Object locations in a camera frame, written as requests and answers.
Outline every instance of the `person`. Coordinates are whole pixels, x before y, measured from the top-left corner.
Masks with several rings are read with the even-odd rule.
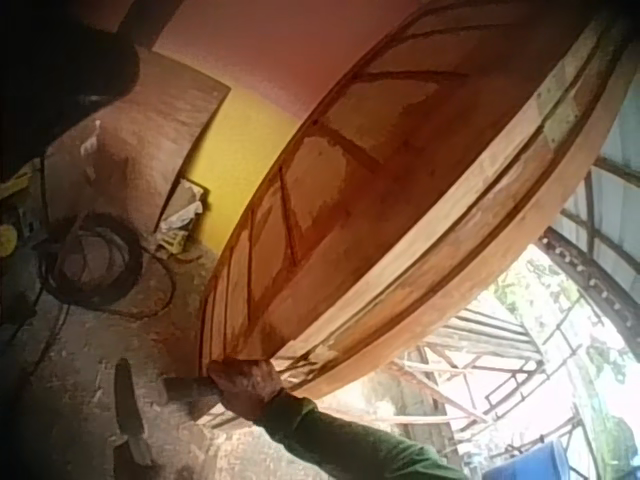
[[[211,362],[227,410],[262,427],[299,459],[336,479],[466,479],[433,448],[318,410],[287,392],[268,361]]]

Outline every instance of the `yellow wall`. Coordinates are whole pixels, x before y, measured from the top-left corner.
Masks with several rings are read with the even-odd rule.
[[[197,238],[220,253],[258,184],[300,121],[234,84],[190,159],[186,176],[209,190]]]

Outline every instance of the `corrugated metal roof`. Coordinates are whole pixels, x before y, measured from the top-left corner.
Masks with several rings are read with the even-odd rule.
[[[640,74],[632,83],[601,156],[640,175]],[[597,165],[591,169],[591,184],[597,233],[593,258],[636,302],[640,302],[640,188]],[[587,225],[583,182],[565,205],[565,214],[556,218],[553,227],[586,252]]]

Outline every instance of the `wall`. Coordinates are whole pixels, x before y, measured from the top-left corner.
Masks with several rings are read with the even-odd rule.
[[[77,0],[115,30],[132,0]],[[154,50],[232,87],[187,175],[210,190],[200,239],[220,251],[258,183],[336,81],[419,0],[185,0]]]

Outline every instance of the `blue barrel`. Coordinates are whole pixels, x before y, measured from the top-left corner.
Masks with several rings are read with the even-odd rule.
[[[482,480],[569,480],[569,461],[560,440],[543,443],[482,474]]]

